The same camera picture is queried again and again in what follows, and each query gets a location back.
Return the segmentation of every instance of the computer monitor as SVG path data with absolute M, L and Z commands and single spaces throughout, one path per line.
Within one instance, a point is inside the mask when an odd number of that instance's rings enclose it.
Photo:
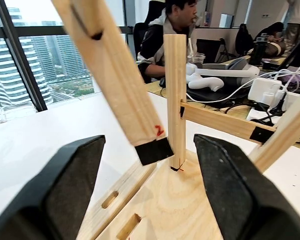
M 284 62 L 278 67 L 278 70 L 287 69 L 290 66 L 300 67 L 300 42 L 296 45 Z

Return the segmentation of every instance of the wooden dowel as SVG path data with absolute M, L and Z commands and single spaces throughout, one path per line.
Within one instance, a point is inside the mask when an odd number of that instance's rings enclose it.
M 186 101 L 186 36 L 164 35 L 165 78 L 168 99 L 169 142 L 174 152 L 170 166 L 179 169 L 185 161 L 185 119 L 181 101 Z
M 104 0 L 52 2 L 131 144 L 164 138 L 142 76 Z M 92 39 L 100 31 L 100 40 Z

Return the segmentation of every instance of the black hair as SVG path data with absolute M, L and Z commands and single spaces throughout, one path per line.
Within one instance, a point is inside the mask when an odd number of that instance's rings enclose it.
M 185 4 L 192 5 L 196 2 L 197 2 L 197 0 L 165 0 L 165 13 L 171 14 L 173 5 L 176 5 L 181 10 L 183 10 Z

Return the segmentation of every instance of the wooden leg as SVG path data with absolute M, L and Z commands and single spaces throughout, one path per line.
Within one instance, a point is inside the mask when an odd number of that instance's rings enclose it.
M 185 160 L 185 119 L 181 102 L 186 102 L 186 36 L 164 35 L 165 78 L 168 97 L 169 142 L 174 152 L 170 166 L 179 169 Z
M 300 137 L 300 97 L 278 122 L 276 132 L 262 146 L 254 149 L 250 159 L 264 172 Z
M 165 138 L 144 81 L 104 0 L 52 0 L 132 145 Z

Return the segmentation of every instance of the plywood base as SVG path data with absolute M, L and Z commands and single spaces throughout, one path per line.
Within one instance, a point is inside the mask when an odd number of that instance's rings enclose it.
M 149 178 L 156 163 L 136 162 L 85 214 L 77 240 L 94 240 Z
M 197 155 L 187 151 L 178 172 L 169 162 L 150 179 L 97 240 L 220 240 Z

